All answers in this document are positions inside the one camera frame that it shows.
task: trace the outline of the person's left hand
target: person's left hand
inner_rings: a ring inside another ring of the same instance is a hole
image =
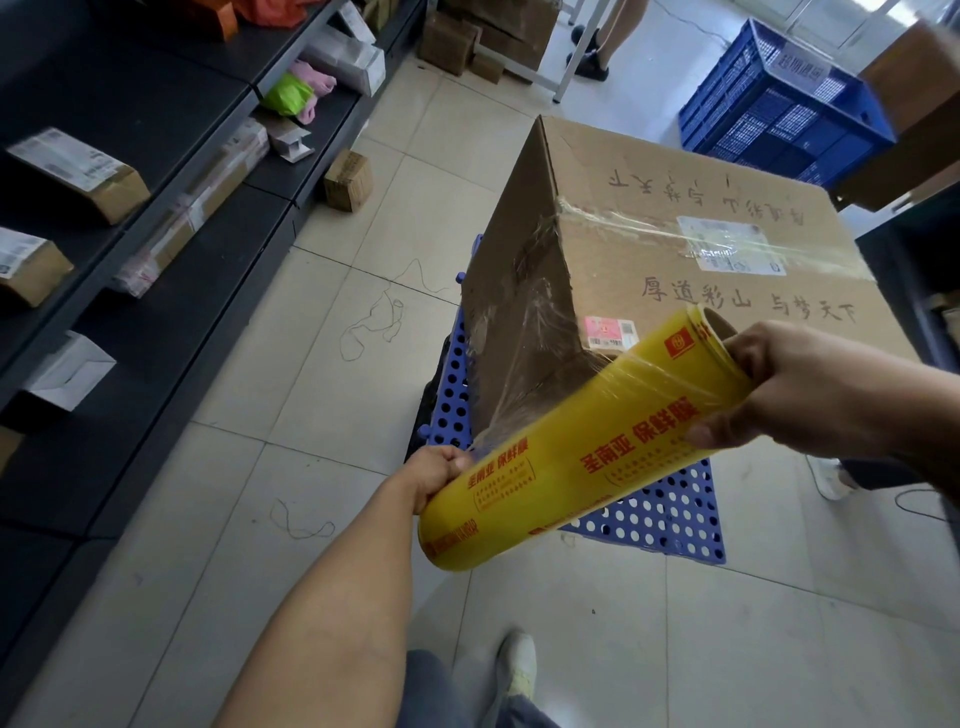
[[[430,497],[469,468],[472,462],[467,453],[452,445],[426,445],[410,456],[394,478],[413,491],[414,515],[418,516]]]

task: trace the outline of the white shoe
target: white shoe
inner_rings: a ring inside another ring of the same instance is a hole
[[[496,696],[480,721],[480,728],[495,728],[500,706],[510,695],[534,699],[537,684],[537,649],[534,638],[514,630],[500,644],[496,653]]]
[[[853,491],[859,490],[859,486],[853,482],[839,460],[807,455],[806,462],[810,465],[817,491],[827,500],[843,500]]]

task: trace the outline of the bare leg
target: bare leg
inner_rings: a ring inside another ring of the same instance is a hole
[[[601,68],[607,67],[616,49],[636,30],[649,5],[650,0],[617,0],[616,7],[597,35],[600,43],[597,60]]]

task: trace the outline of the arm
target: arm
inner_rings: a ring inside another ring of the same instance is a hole
[[[693,445],[735,448],[770,435],[821,457],[895,457],[960,501],[960,376],[779,322],[724,343],[757,387],[693,426]]]
[[[468,464],[422,448],[286,596],[220,710],[218,728],[393,728],[406,666],[413,516]]]

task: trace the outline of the pants leg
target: pants leg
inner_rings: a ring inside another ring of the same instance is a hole
[[[504,699],[496,718],[496,728],[560,728],[523,695]]]
[[[848,458],[840,464],[861,488],[877,491],[881,488],[898,488],[901,485],[923,483],[924,479],[898,460],[861,460]]]
[[[403,701],[396,728],[470,728],[467,711],[440,659],[425,649],[407,652]]]

